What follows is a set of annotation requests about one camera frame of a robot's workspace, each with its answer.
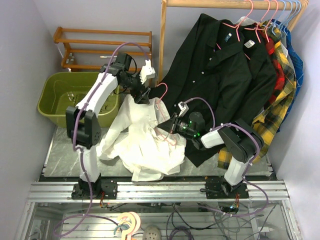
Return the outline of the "pink wire hanger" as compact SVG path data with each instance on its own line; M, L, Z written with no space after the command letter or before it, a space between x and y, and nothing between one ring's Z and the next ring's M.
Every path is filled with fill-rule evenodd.
M161 102L162 102L162 98L163 98L163 97L166 95L166 93L168 92L168 86L167 86L166 83L160 82L160 83L158 83L155 87L157 88L157 87L159 87L159 86L161 86L161 85L164 85L164 86L165 86L165 91L164 91L164 93L162 94L162 96L159 98L159 100L157 100L157 101L155 102L155 104L156 104L156 107L157 107L157 109L159 110L162 118L165 119L165 116L164 116L164 113L163 113L163 110L162 110L162 107L161 107ZM176 140L175 138L173 138L173 139L174 139L174 142L170 142L170 141L168 140L168 137L170 136L170 134L171 134L171 133L168 132L166 137L164 137L164 136L161 134L161 136L163 137L163 140L162 140L162 141L166 141L169 145L171 145L171 146L174 147L174 146L176 146L176 144L177 144L177 140Z

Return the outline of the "white shirt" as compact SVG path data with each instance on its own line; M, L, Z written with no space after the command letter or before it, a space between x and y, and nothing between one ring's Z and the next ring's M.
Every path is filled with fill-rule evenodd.
M164 119L155 97L149 104L137 104L132 96L123 103L109 130L96 147L97 157L109 161L119 157L123 165L132 173L132 181L148 182L163 179L164 176L178 174L184 163L186 139L178 133L170 134L170 142L176 139L176 146L166 141L167 132L158 128L170 119L169 112L161 102Z

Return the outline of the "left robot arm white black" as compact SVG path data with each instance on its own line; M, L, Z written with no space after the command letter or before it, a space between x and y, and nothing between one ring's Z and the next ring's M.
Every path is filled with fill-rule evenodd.
M76 106L67 107L65 112L67 136L80 157L79 182L86 183L84 192L91 199L98 198L102 193L102 186L97 183L100 172L95 147L102 134L98 115L103 104L118 86L129 90L136 104L150 102L150 88L145 86L145 82L156 75L151 60L146 59L141 70L132 75L129 73L132 59L127 53L118 53L114 62L100 68L95 83L85 97Z

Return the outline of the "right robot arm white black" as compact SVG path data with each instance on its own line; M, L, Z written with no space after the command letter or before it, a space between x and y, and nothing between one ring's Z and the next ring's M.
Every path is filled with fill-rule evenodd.
M170 134L190 137L197 150L225 145L231 153L231 161L223 176L220 192L226 198L231 198L238 192L248 166L258 156L264 144L260 135L242 119L233 123L223 123L212 131L205 132L205 120L200 112L190 113L187 122L175 113L157 127Z

